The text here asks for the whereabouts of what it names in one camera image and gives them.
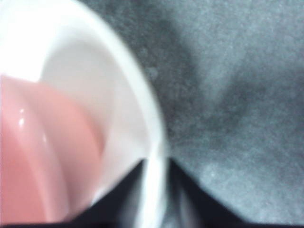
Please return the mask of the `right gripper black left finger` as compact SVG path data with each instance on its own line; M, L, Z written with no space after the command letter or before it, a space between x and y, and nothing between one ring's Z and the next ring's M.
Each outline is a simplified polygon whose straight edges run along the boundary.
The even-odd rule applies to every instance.
M72 220L73 224L114 224L118 222L127 197L143 172L145 159L140 160L118 184L89 209Z

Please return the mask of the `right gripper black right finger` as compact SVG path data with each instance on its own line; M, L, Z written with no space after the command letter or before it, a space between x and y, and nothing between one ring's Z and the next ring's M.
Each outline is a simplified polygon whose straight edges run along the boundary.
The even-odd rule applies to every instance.
M174 159L169 159L169 196L181 224L242 224L244 220L204 191Z

